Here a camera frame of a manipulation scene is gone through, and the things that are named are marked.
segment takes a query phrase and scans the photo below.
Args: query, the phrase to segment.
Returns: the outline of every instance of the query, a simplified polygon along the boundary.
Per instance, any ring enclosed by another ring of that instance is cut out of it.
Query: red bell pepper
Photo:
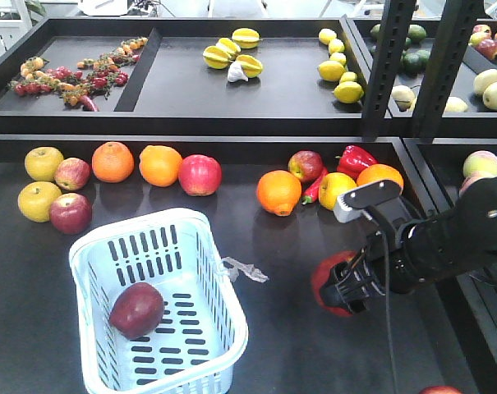
[[[356,180],[364,169],[378,163],[374,156],[356,145],[347,146],[338,158],[339,164],[336,171],[349,175],[353,180]]]
[[[324,176],[329,173],[326,167],[323,167],[321,174],[312,182],[310,186],[301,195],[301,204],[307,205],[314,203],[319,198],[320,185]]]

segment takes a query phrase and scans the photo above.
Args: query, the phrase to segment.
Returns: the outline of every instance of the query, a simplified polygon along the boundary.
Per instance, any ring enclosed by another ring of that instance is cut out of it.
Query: bell pepper
[[[353,180],[356,180],[364,169],[378,163],[374,156],[356,145],[347,146],[343,154],[337,158],[339,164],[336,171],[349,175]]]

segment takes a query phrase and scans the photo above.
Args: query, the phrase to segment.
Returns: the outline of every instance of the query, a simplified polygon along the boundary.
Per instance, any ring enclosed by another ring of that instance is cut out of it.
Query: red chili pepper
[[[96,106],[96,104],[93,102],[93,100],[87,96],[87,95],[81,95],[79,98],[78,98],[78,101],[84,105],[84,108],[87,110],[87,111],[91,111],[91,112],[98,112],[99,111],[99,108]]]
[[[323,169],[321,170],[321,174],[315,179],[315,181],[312,182],[310,186],[308,186],[308,188],[301,195],[301,204],[307,205],[317,201],[320,192],[321,181],[328,173],[329,170],[327,170],[326,167],[323,167]]]
[[[356,180],[361,171],[377,163],[378,161],[374,156],[363,148],[356,145],[349,145],[345,148],[341,157],[339,157],[339,164],[336,171],[347,174],[353,180]]]

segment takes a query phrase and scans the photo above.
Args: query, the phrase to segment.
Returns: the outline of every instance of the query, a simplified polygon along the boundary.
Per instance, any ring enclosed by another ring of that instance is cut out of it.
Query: starfruit
[[[232,40],[242,49],[255,48],[260,42],[259,33],[247,27],[235,30],[232,33]]]
[[[215,44],[216,47],[223,49],[230,55],[230,59],[234,59],[239,53],[241,53],[241,47],[235,44],[231,39],[222,37]]]
[[[236,62],[241,63],[241,68],[248,78],[254,78],[263,72],[263,63],[253,56],[239,55]]]
[[[224,49],[211,45],[202,53],[208,66],[221,70],[230,64],[230,55]]]

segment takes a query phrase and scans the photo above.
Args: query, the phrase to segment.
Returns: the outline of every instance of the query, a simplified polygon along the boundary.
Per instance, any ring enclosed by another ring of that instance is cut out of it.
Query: garlic
[[[228,82],[235,82],[236,80],[248,81],[248,77],[242,70],[241,63],[237,61],[233,62],[228,68]]]

